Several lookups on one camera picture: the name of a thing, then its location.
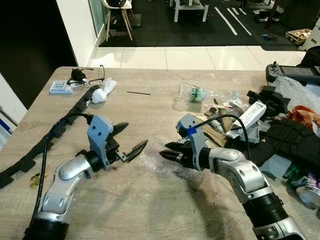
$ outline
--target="white box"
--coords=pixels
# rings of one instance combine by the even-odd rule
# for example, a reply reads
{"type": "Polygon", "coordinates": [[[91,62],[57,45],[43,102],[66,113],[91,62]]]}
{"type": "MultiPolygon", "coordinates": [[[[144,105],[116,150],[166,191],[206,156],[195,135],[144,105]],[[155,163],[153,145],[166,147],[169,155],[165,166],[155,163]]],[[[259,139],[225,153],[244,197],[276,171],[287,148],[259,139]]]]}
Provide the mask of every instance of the white box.
{"type": "MultiPolygon", "coordinates": [[[[265,114],[267,105],[263,104],[261,101],[256,101],[252,104],[239,118],[243,122],[245,129],[248,129],[252,124],[259,120],[265,114]]],[[[241,128],[240,122],[235,121],[225,135],[235,139],[239,136],[238,129],[241,128]]]]}
{"type": "Polygon", "coordinates": [[[315,46],[320,46],[320,24],[314,26],[311,35],[299,49],[307,51],[315,46]]]}

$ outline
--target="black floor mat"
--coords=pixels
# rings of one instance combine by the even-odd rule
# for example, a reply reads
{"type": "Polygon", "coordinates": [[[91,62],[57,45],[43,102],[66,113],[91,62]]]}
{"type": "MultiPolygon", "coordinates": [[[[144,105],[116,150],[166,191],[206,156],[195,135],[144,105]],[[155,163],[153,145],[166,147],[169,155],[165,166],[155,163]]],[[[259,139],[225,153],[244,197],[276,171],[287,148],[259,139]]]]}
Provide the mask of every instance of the black floor mat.
{"type": "MultiPolygon", "coordinates": [[[[237,1],[212,0],[208,10],[206,22],[202,22],[202,10],[179,11],[178,22],[174,22],[174,7],[169,7],[166,0],[134,0],[132,9],[142,14],[140,27],[132,28],[132,38],[128,35],[110,37],[100,47],[184,47],[184,46],[241,46],[260,45],[269,51],[296,51],[294,43],[284,36],[287,29],[276,23],[270,31],[264,30],[264,23],[255,23],[254,15],[250,9],[244,15],[239,11],[240,3],[237,1]],[[215,10],[217,7],[235,28],[234,35],[226,22],[215,10]],[[243,27],[231,16],[227,8],[236,7],[240,15],[236,15],[242,24],[251,32],[249,35],[243,27]],[[265,40],[261,35],[265,33],[276,34],[277,40],[265,40]]],[[[126,31],[123,19],[119,15],[122,27],[118,31],[126,31]]]]}

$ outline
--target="plastic bottle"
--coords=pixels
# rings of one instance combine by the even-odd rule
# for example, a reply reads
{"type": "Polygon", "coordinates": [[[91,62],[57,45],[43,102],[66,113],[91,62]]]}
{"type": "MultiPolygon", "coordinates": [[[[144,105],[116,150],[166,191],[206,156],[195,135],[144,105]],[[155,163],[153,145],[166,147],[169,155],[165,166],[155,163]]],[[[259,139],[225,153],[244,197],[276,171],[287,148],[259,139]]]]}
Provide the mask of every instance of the plastic bottle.
{"type": "Polygon", "coordinates": [[[180,83],[179,99],[181,101],[202,102],[204,100],[213,100],[213,91],[207,91],[204,88],[188,84],[180,83]]]}

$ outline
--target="table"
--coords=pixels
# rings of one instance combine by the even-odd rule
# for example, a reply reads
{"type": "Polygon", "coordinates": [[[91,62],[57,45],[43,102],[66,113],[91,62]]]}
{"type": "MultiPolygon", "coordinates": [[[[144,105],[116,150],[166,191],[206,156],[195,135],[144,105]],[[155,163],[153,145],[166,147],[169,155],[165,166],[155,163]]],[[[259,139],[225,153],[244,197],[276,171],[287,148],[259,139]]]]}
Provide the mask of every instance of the table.
{"type": "MultiPolygon", "coordinates": [[[[68,79],[71,67],[58,68],[0,152],[1,170],[6,169],[35,145],[51,126],[84,94],[50,95],[53,81],[68,79]]],[[[97,78],[98,69],[86,72],[97,78]]],[[[129,152],[138,142],[149,140],[134,161],[116,162],[116,170],[100,171],[88,180],[80,192],[69,227],[68,240],[255,240],[252,224],[229,183],[204,171],[198,190],[174,172],[180,166],[161,158],[164,144],[176,141],[177,121],[186,113],[176,110],[179,84],[206,87],[216,91],[237,90],[247,100],[248,90],[259,91],[266,84],[263,71],[199,71],[107,69],[107,77],[118,82],[102,104],[91,104],[87,112],[111,119],[115,124],[129,122],[116,136],[121,149],[129,152]],[[151,93],[141,95],[127,91],[151,93]]],[[[48,152],[44,191],[53,180],[53,172],[82,149],[89,148],[87,124],[77,119],[48,152]]],[[[41,156],[27,173],[0,189],[0,239],[20,240],[29,224],[37,189],[29,187],[32,176],[40,171],[41,156]]],[[[201,178],[200,172],[193,179],[201,178]]],[[[287,193],[281,181],[270,181],[283,200],[287,212],[303,229],[309,240],[319,239],[320,221],[315,211],[306,208],[287,193]]]]}
{"type": "Polygon", "coordinates": [[[180,5],[179,0],[170,0],[169,7],[173,6],[173,3],[175,1],[175,10],[174,10],[174,22],[178,22],[178,16],[180,10],[203,10],[203,16],[202,16],[202,22],[205,22],[207,20],[207,14],[209,9],[209,4],[207,2],[204,3],[204,6],[202,3],[199,5],[193,4],[193,0],[189,0],[188,5],[182,4],[180,5]]]}

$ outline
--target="plastic bag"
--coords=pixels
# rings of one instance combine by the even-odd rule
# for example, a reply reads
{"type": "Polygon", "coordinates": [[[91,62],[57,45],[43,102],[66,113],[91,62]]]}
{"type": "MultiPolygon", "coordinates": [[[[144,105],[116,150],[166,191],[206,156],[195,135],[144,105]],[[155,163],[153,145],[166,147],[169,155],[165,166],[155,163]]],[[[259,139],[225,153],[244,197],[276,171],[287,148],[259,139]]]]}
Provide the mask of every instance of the plastic bag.
{"type": "Polygon", "coordinates": [[[292,112],[295,106],[303,105],[320,114],[320,97],[302,86],[300,82],[287,76],[279,76],[271,85],[276,87],[275,91],[284,98],[291,99],[288,104],[289,111],[292,112]]]}

